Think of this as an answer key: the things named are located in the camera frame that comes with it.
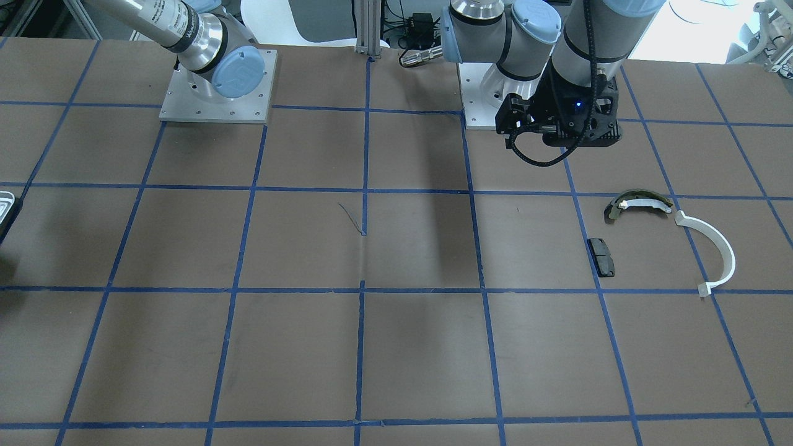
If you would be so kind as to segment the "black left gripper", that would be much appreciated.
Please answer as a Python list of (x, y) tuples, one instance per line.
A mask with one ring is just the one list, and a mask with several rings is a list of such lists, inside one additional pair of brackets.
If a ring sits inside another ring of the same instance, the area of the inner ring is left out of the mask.
[(617, 120), (618, 88), (614, 78), (597, 76), (597, 96), (589, 127), (585, 122), (592, 109), (592, 88), (567, 81), (555, 68), (548, 67), (533, 96), (533, 118), (553, 130), (544, 133), (550, 146), (571, 147), (581, 134), (579, 147), (608, 147), (622, 139)]

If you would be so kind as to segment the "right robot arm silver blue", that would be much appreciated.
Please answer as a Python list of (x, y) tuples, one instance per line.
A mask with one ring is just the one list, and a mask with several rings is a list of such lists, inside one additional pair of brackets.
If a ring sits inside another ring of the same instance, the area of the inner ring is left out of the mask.
[(255, 37), (221, 1), (92, 1), (175, 53), (188, 71), (224, 98), (252, 93), (265, 74)]

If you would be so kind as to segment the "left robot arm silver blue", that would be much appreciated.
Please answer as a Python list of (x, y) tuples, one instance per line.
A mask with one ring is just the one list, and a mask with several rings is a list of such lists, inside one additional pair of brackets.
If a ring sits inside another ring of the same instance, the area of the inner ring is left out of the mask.
[(444, 58), (458, 65), (471, 129), (556, 147), (622, 138), (615, 76), (663, 1), (451, 1)]

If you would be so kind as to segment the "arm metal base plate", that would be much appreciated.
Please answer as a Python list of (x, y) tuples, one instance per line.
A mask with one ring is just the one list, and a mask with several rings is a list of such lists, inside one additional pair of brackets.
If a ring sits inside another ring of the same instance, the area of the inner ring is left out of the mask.
[(505, 76), (496, 63), (459, 63), (458, 74), (465, 124), (470, 129), (496, 129), (496, 114), (507, 94), (530, 100), (536, 94), (543, 71), (532, 80)]
[(173, 71), (159, 119), (178, 123), (266, 124), (270, 110), (278, 51), (258, 49), (261, 63), (245, 66), (242, 79), (230, 82), (227, 63), (212, 82), (183, 66)]

